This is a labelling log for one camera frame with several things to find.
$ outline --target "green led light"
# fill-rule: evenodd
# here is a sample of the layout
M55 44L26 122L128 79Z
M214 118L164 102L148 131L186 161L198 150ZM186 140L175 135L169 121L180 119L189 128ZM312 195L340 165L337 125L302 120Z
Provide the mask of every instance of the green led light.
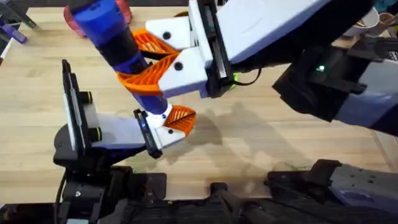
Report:
M324 65L320 65L320 66L318 66L318 68L317 68L317 71L318 72L324 72L326 70L326 67L324 66Z

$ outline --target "blue object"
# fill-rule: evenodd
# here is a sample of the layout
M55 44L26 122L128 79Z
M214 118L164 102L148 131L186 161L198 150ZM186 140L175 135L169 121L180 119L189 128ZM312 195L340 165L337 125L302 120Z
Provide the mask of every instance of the blue object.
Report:
M115 0L91 1L71 6L70 10L76 23L115 71L138 74L148 67ZM167 109L163 96L133 96L153 114L162 114Z
M13 26L4 23L4 21L0 20L0 27L12 38L18 41L20 44L24 44L27 42L27 37L19 32L17 29L13 28Z

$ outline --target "black mount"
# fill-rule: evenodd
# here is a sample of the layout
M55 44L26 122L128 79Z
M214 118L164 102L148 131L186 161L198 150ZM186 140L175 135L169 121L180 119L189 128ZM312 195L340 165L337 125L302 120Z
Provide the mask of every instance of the black mount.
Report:
M333 202L342 205L329 189L330 178L340 166L339 161L319 159L310 171L269 172L264 184L270 188L272 198L279 201L302 197L320 204Z
M149 125L146 120L148 114L146 111L141 111L138 109L134 111L134 116L136 117L139 127L141 128L141 133L144 137L148 154L154 159L160 158L163 155L163 152L157 148L154 137L149 129Z
M338 47L311 47L272 86L293 110L331 122L349 94L361 94L358 82L376 54Z
M56 151L53 161L65 167L55 202L55 221L64 224L69 219L80 219L89 220L90 224L97 223L113 213L122 199L137 202L163 200L166 194L165 174L135 174L131 167L113 166L147 150L145 146L109 150L91 145L101 139L100 128L90 129L86 121L84 106L93 102L92 96L79 90L76 75L66 60L62 61L62 66L70 120L54 139ZM142 118L140 111L135 114ZM152 151L151 148L149 153L156 156Z
M233 85L234 75L226 53L214 0L198 0L199 11L214 61L206 70L206 90L211 98L223 96Z

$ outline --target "black knob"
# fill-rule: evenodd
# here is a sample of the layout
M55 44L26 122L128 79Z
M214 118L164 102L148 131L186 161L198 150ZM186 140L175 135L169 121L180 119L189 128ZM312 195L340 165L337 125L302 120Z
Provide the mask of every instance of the black knob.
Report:
M170 32L164 32L163 39L169 40L170 38L172 38L172 34Z
M91 142L98 142L98 141L102 140L101 128L89 128L88 129L88 139Z
M79 101L84 105L90 105L93 103L93 95L90 91L79 92Z
M174 69L176 69L177 71L181 71L183 69L183 65L181 62L176 62L174 64Z

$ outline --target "white cup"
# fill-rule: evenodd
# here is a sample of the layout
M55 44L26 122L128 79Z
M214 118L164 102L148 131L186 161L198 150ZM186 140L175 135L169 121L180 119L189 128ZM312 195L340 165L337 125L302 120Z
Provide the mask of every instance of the white cup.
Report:
M349 28L349 30L347 30L343 35L347 37L354 37L356 35L363 34L369 29L378 25L379 20L379 13L375 8L372 8L372 10L362 18L362 21L366 27L354 25L353 27Z

